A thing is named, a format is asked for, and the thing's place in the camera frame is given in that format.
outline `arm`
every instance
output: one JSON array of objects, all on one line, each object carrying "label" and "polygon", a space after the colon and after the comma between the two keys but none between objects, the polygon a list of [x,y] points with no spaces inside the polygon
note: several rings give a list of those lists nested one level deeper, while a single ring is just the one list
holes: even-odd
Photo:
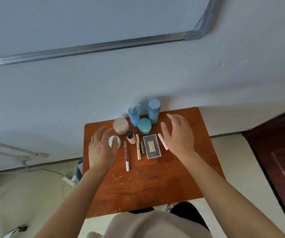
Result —
[{"label": "arm", "polygon": [[117,138],[113,139],[110,148],[110,134],[111,129],[105,131],[105,127],[102,127],[92,136],[89,144],[89,171],[34,238],[78,237],[95,193],[116,158]]},{"label": "arm", "polygon": [[195,151],[192,130],[182,116],[170,115],[172,135],[165,123],[165,143],[187,168],[212,209],[226,236],[285,238],[259,209],[214,171]]}]

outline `wooden table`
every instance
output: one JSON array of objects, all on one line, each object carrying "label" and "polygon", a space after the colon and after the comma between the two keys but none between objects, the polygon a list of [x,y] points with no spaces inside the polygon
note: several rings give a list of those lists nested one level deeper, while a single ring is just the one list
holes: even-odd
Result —
[{"label": "wooden table", "polygon": [[[162,121],[167,124],[169,131],[172,131],[171,121],[166,116],[167,113],[180,114],[189,121],[194,134],[195,151],[214,168],[214,170],[224,177],[202,116],[197,107],[161,112],[158,122],[152,125],[150,134],[162,133],[160,127]],[[142,141],[144,135],[138,131],[138,128],[131,125],[129,118],[128,123],[129,130],[134,134],[139,133],[140,141]],[[85,125],[83,172],[89,169],[88,158],[91,136],[101,126],[112,128],[113,120],[88,123]],[[183,164],[181,164],[178,158],[169,150],[165,150],[159,139],[158,142],[162,156],[149,160],[147,160],[146,155],[142,155],[141,160],[138,160],[136,145],[127,142],[130,166],[130,171],[127,172],[123,145],[123,142],[127,139],[126,135],[118,136],[122,144],[118,150],[115,164],[99,187],[87,214],[87,218],[203,197],[200,189]]]}]

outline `hand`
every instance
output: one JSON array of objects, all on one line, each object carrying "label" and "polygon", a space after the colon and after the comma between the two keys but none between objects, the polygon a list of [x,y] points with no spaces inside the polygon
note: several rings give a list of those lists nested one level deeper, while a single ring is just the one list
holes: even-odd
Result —
[{"label": "hand", "polygon": [[109,146],[109,137],[112,128],[98,129],[91,138],[89,144],[89,167],[99,172],[108,172],[112,168],[118,150],[117,137],[113,138],[112,148]]},{"label": "hand", "polygon": [[178,157],[183,159],[194,152],[193,133],[188,121],[181,115],[167,114],[172,123],[172,135],[168,131],[168,127],[161,122],[164,142],[169,150]]}]

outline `door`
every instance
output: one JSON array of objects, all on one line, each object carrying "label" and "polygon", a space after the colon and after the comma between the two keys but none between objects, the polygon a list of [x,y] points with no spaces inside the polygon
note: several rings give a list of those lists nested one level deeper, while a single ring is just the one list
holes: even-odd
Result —
[{"label": "door", "polygon": [[285,113],[243,132],[285,211]]}]

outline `makeup product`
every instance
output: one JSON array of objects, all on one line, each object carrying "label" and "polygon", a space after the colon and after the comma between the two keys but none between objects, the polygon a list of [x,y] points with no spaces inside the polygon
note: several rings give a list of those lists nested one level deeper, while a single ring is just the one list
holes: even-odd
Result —
[{"label": "makeup product", "polygon": [[158,99],[152,99],[148,103],[148,117],[151,123],[158,121],[160,113],[161,102]]},{"label": "makeup product", "polygon": [[131,106],[131,107],[128,109],[128,115],[129,115],[131,124],[132,124],[134,127],[137,127],[138,121],[140,120],[139,109],[138,109],[137,106]]},{"label": "makeup product", "polygon": [[146,154],[145,145],[143,141],[140,142],[140,151],[143,155]]},{"label": "makeup product", "polygon": [[149,134],[150,130],[151,130],[151,122],[150,122],[150,120],[147,119],[147,118],[142,118],[141,120],[139,120],[139,122],[138,122],[138,129],[144,135]]},{"label": "makeup product", "polygon": [[113,122],[113,128],[119,135],[124,135],[129,130],[128,121],[125,118],[117,118]]},{"label": "makeup product", "polygon": [[141,160],[142,156],[140,154],[139,134],[136,134],[136,145],[137,145],[137,158],[138,160]]},{"label": "makeup product", "polygon": [[133,132],[128,131],[126,136],[127,136],[127,139],[129,141],[129,143],[136,144],[136,139],[135,139],[135,136],[134,136]]},{"label": "makeup product", "polygon": [[125,149],[126,171],[129,171],[129,158],[128,158],[127,141],[124,141],[124,149]]},{"label": "makeup product", "polygon": [[168,148],[168,146],[166,145],[166,143],[164,142],[164,139],[163,139],[161,133],[158,133],[158,137],[159,137],[161,143],[163,144],[164,148],[165,148],[166,150],[168,150],[169,148]]},{"label": "makeup product", "polygon": [[[108,143],[109,143],[109,146],[110,147],[112,147],[112,144],[113,144],[113,138],[115,137],[115,135],[113,135],[113,136],[110,136],[109,137],[109,139],[108,139]],[[121,139],[118,137],[118,136],[116,136],[117,137],[117,143],[118,143],[118,148],[119,147],[121,147]]]},{"label": "makeup product", "polygon": [[143,137],[147,159],[161,157],[157,135],[148,135]]}]

